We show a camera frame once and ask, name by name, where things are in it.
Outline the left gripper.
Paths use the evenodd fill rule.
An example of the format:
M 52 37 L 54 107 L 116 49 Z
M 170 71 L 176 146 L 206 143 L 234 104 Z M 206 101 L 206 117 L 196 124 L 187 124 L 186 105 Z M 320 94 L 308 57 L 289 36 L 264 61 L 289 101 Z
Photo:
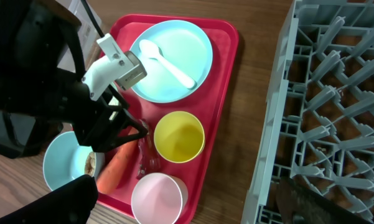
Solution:
M 77 80 L 75 73 L 58 69 L 57 79 L 61 92 L 59 119 L 72 125 L 79 145 L 90 146 L 95 152 L 109 152 L 147 134 L 147 129 L 128 111 L 129 104 L 114 83 L 93 101 L 88 86 Z M 119 137 L 128 127 L 137 133 Z

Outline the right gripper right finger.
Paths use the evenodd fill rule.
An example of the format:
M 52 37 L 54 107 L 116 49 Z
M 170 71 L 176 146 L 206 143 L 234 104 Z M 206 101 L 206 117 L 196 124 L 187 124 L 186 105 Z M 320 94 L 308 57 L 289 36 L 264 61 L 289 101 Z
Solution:
M 286 224 L 370 224 L 287 177 L 279 181 L 276 204 Z

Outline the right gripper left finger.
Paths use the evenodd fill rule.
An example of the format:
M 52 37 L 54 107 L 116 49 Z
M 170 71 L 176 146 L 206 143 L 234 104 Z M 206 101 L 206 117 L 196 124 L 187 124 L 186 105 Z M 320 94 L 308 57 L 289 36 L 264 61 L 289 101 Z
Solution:
M 98 200 L 95 178 L 82 175 L 0 218 L 0 224 L 84 224 Z

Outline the brown mushroom scrap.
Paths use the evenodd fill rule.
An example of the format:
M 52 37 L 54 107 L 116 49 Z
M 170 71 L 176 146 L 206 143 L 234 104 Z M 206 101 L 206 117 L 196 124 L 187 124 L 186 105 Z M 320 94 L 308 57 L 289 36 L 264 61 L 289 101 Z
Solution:
M 93 177 L 94 172 L 95 172 L 95 167 L 96 167 L 95 153 L 90 152 L 85 161 L 84 173 Z

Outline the orange carrot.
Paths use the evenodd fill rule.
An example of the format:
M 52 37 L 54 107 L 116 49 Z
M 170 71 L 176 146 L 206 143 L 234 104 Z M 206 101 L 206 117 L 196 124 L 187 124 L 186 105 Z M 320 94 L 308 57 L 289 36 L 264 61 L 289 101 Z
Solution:
M 100 193 L 110 194 L 117 188 L 137 145 L 138 140 L 133 140 L 118 148 L 116 154 L 103 169 L 96 181 L 96 186 Z

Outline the red snack wrapper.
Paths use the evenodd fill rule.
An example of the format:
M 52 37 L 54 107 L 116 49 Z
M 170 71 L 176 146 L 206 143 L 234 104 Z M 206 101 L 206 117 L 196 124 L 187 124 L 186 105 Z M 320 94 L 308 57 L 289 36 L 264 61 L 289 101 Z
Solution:
M 160 156 L 154 145 L 153 131 L 149 123 L 140 119 L 139 122 L 147 129 L 147 134 L 138 141 L 138 148 L 141 155 L 137 179 L 153 172 L 158 172 L 161 168 Z

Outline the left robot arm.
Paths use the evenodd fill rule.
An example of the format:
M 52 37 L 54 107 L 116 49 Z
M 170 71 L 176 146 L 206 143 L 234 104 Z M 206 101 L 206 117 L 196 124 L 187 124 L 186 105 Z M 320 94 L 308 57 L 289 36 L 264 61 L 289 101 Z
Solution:
M 63 123 L 95 152 L 147 134 L 120 93 L 147 75 L 141 61 L 100 34 L 104 55 L 86 67 L 80 27 L 57 1 L 0 1 L 0 155 L 37 155 Z

